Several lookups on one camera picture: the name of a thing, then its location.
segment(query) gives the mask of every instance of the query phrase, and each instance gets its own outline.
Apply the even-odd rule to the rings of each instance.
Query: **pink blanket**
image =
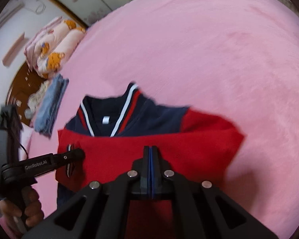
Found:
[[[246,134],[224,191],[289,238],[299,225],[299,18],[277,0],[134,0],[88,30],[61,71],[69,78],[51,140],[85,94],[120,95],[130,81],[159,104],[193,105]],[[38,179],[46,215],[54,174]]]

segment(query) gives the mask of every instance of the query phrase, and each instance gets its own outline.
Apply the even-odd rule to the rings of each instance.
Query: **metal bolt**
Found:
[[[165,175],[166,177],[173,177],[174,174],[175,174],[175,173],[174,173],[172,170],[166,170],[166,171],[164,171],[164,175]]]
[[[201,185],[206,189],[210,189],[212,187],[212,183],[210,181],[203,181]]]
[[[134,170],[130,170],[128,171],[128,177],[136,177],[137,176],[137,171],[134,171]]]
[[[97,188],[100,186],[100,183],[97,182],[97,181],[90,182],[89,186],[90,186],[90,188],[91,188],[92,190],[94,190],[94,189],[97,189]]]

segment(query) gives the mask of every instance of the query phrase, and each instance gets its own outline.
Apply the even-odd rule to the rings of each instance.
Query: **triangular cutout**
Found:
[[[227,203],[222,197],[216,196],[215,199],[229,229],[234,229],[246,222],[246,218],[242,216],[236,209],[234,209],[229,203]]]
[[[71,231],[85,204],[86,197],[81,197],[74,205],[55,219],[55,224]]]

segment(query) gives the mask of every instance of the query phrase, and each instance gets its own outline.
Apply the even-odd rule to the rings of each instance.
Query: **white clothing tag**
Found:
[[[109,122],[110,122],[110,117],[109,116],[104,116],[102,124],[109,124]]]

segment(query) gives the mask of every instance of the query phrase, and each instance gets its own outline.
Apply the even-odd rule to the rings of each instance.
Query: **wooden headboard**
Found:
[[[28,125],[30,120],[25,117],[29,96],[36,93],[45,79],[38,76],[36,71],[30,71],[26,62],[14,77],[6,99],[6,104],[16,104],[21,122]]]

